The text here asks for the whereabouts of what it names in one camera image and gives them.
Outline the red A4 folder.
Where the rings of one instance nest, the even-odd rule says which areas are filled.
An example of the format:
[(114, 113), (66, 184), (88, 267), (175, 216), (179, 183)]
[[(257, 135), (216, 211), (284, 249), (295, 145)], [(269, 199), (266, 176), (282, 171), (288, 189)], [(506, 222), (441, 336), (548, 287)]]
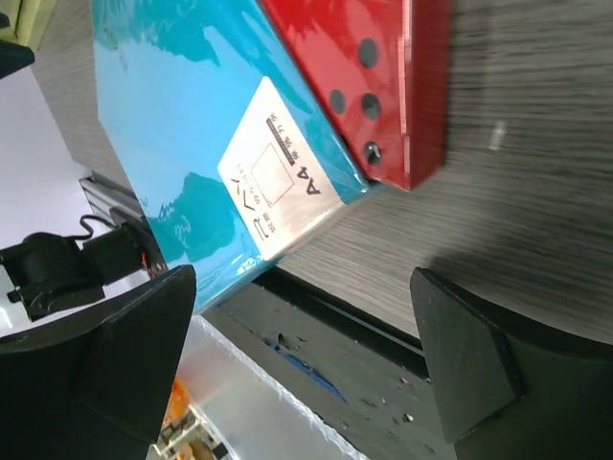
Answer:
[(412, 190), (442, 165), (451, 1), (261, 7), (369, 178)]

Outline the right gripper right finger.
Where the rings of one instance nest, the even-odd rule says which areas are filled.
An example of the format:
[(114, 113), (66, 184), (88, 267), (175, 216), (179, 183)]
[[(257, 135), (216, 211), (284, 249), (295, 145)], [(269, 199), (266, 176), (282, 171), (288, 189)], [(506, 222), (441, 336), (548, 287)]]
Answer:
[(459, 459), (609, 459), (612, 347), (418, 267), (410, 292), (445, 441)]

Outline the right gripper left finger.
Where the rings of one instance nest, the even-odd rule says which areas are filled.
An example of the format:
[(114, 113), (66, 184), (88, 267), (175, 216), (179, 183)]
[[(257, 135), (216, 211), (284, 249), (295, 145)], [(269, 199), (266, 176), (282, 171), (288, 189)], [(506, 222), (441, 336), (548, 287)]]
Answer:
[(144, 459), (161, 430), (193, 315), (178, 266), (1, 339), (4, 459)]

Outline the green metal drawer cabinet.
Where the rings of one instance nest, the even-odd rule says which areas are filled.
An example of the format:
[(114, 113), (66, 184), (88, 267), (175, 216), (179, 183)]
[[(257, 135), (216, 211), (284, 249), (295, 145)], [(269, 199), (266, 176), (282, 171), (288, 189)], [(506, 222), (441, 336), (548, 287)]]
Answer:
[(55, 1), (1, 0), (1, 39), (36, 50)]

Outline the teal A4 folder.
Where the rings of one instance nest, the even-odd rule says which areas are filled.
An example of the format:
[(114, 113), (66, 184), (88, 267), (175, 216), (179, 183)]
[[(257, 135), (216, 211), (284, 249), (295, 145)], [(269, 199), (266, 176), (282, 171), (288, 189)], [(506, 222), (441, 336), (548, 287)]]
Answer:
[(95, 1), (98, 117), (204, 311), (370, 189), (256, 1)]

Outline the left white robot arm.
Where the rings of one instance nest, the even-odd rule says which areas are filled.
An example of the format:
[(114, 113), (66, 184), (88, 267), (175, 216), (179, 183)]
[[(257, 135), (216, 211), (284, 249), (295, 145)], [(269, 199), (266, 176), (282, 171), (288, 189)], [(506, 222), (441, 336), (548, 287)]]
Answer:
[(34, 52), (1, 42), (1, 246), (33, 233), (85, 236), (91, 212), (75, 163), (29, 66)]

